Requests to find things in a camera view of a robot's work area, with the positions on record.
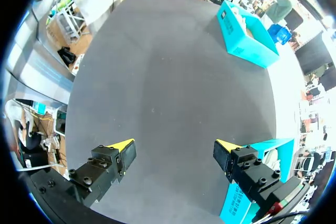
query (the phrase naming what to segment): blue plastic bin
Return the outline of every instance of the blue plastic bin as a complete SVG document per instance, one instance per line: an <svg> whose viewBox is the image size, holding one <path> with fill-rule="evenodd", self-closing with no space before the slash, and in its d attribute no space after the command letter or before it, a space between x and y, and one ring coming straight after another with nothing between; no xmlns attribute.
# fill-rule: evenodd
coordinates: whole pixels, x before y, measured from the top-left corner
<svg viewBox="0 0 336 224"><path fill-rule="evenodd" d="M254 39L243 31L231 8L237 7L239 14L246 19L246 27ZM248 60L263 68L279 59L278 50L260 19L229 1L224 0L217 19L222 29L226 50L229 54Z"/></svg>
<svg viewBox="0 0 336 224"><path fill-rule="evenodd" d="M251 144L251 147L258 151L258 157L263 162L266 152L277 149L281 170L280 181L285 183L289 179L294 149L293 138L272 139ZM258 210L259 206L256 203L251 203L238 184L229 184L220 213L220 218L225 224L250 224Z"/></svg>
<svg viewBox="0 0 336 224"><path fill-rule="evenodd" d="M278 24L271 25L267 31L274 43L280 42L282 45L286 44L292 37L292 34L286 27L282 27Z"/></svg>

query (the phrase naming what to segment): gray table surface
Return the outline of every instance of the gray table surface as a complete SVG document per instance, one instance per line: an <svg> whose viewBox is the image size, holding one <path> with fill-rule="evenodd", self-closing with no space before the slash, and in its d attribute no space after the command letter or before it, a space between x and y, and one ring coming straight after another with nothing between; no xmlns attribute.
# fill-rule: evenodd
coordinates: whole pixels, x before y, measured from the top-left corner
<svg viewBox="0 0 336 224"><path fill-rule="evenodd" d="M201 0L125 0L95 36L68 105L68 167L134 138L125 178L92 209L127 223L222 223L228 182L217 138L275 137L268 72L229 55Z"/></svg>

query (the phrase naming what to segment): cable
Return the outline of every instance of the cable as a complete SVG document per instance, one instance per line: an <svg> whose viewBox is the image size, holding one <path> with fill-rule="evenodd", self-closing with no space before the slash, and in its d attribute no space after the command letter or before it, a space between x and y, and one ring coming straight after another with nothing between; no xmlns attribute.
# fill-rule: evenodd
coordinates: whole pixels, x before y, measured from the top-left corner
<svg viewBox="0 0 336 224"><path fill-rule="evenodd" d="M287 217L291 217L291 216L295 216L295 215L308 215L308 212L305 211L300 211L300 212L290 212L289 214L285 214L285 215L280 215L277 217L274 217L270 220L267 220L265 222L262 222L261 224L269 224L269 223L273 223L276 222L278 220L282 220L282 219L286 219Z"/></svg>
<svg viewBox="0 0 336 224"><path fill-rule="evenodd" d="M53 120L50 119L50 118L40 118L40 117L36 116L35 114L33 114L33 113L31 112L31 110L30 110L29 107L25 107L25 106L23 106L22 104L20 104L19 102L15 101L14 99L13 99L13 101L16 102L17 104L19 104L24 110L26 110L26 111L28 110L28 112L29 112L30 115L32 115L32 116L34 116L34 117L36 117L36 118L38 118L38 119L40 119L40 120L49 120L49 121L53 121Z"/></svg>

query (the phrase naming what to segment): screw head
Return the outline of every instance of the screw head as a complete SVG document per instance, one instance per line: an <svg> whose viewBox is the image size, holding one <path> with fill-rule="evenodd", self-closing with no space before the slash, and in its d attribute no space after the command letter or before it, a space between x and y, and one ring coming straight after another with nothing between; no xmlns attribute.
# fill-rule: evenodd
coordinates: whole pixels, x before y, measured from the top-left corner
<svg viewBox="0 0 336 224"><path fill-rule="evenodd" d="M46 188L41 186L38 191L41 193L41 194L44 194L46 192Z"/></svg>
<svg viewBox="0 0 336 224"><path fill-rule="evenodd" d="M266 182L267 182L267 179L265 179L265 178L260 178L260 179L258 180L258 184L259 184L260 186L263 186L264 184L266 184Z"/></svg>
<svg viewBox="0 0 336 224"><path fill-rule="evenodd" d="M54 187L56 183L53 180L49 180L47 184L49 187Z"/></svg>
<svg viewBox="0 0 336 224"><path fill-rule="evenodd" d="M75 176L76 170L75 169L70 169L69 170L69 176Z"/></svg>
<svg viewBox="0 0 336 224"><path fill-rule="evenodd" d="M246 169L249 169L250 168L250 163L249 162L245 162L244 164L243 164L243 167L242 167L244 170L246 170Z"/></svg>
<svg viewBox="0 0 336 224"><path fill-rule="evenodd" d="M100 162L99 165L102 166L102 167L104 167L104 168L107 167L107 163L106 162Z"/></svg>
<svg viewBox="0 0 336 224"><path fill-rule="evenodd" d="M256 161L254 162L255 165L260 165L263 162L261 158L257 158Z"/></svg>
<svg viewBox="0 0 336 224"><path fill-rule="evenodd" d="M275 171L273 172L272 177L273 177L273 178L278 178L278 177L280 177L280 174L281 174L280 170L275 170Z"/></svg>
<svg viewBox="0 0 336 224"><path fill-rule="evenodd" d="M83 182L84 182L84 184L86 184L87 186L92 185L92 179L89 178L89 177L84 177L84 178L83 178Z"/></svg>

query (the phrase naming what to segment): cyan box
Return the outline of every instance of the cyan box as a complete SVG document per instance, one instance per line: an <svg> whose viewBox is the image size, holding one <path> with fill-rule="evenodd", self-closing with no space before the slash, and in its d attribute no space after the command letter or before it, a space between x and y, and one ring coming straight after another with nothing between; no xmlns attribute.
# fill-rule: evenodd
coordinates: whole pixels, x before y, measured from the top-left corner
<svg viewBox="0 0 336 224"><path fill-rule="evenodd" d="M272 139L251 144L251 147L258 151L258 157L263 162L266 152L277 149L280 160L280 181L285 183L289 179L294 149L293 138ZM249 201L238 184L230 184L219 216L225 224L250 224L258 210L259 206Z"/></svg>
<svg viewBox="0 0 336 224"><path fill-rule="evenodd" d="M254 38L248 36L238 22L232 7L237 7L239 14L246 19L246 27ZM226 50L229 54L248 60L258 66L267 68L279 60L278 50L260 19L227 0L224 0L217 19L222 29Z"/></svg>

